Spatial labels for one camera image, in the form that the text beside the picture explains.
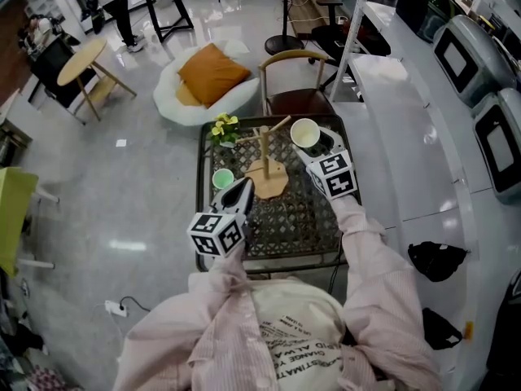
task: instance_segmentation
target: cup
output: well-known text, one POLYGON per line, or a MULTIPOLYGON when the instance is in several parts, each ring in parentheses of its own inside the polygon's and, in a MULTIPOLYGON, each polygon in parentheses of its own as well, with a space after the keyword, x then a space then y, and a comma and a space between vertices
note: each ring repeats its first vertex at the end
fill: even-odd
POLYGON ((227 188, 234 181, 234 173, 229 169, 221 168, 213 173, 212 184, 218 190, 227 188))
POLYGON ((290 134, 297 147, 311 147, 320 139, 320 129, 311 119, 299 119, 293 123, 290 134))

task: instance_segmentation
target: yellow pillow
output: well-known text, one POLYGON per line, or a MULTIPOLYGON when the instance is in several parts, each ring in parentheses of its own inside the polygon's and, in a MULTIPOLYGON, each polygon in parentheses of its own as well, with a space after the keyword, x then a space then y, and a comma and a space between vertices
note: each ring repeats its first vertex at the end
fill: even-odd
POLYGON ((177 89, 176 98, 183 106, 202 106, 201 102, 190 92, 185 82, 177 89))
POLYGON ((194 97, 209 108, 250 72, 210 43, 188 59, 179 75, 194 97))

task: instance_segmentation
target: round black base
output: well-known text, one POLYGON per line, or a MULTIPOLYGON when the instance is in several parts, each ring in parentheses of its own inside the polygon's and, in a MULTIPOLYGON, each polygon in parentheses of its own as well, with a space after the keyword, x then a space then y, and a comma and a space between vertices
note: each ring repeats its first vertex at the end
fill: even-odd
POLYGON ((284 41, 283 35, 277 35, 268 39, 264 44, 264 48, 268 54, 275 55, 291 49, 304 49, 304 43, 294 36, 286 36, 286 41, 284 41))

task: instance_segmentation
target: power socket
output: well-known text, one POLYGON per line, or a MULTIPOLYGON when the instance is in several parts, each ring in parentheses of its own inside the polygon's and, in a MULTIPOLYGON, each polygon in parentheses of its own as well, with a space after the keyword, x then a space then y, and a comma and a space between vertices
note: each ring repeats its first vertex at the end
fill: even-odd
POLYGON ((127 317, 129 312, 127 311, 127 306, 122 304, 123 310, 120 308, 120 303, 116 303, 115 301, 105 300, 105 310, 108 313, 115 314, 120 317, 127 317))

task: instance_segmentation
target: white sneaker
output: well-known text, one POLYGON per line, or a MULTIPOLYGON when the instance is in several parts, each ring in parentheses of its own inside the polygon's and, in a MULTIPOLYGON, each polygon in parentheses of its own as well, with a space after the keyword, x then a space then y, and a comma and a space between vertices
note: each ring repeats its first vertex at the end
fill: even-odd
POLYGON ((139 52, 145 46, 145 42, 136 42, 134 45, 127 46, 129 52, 139 52))

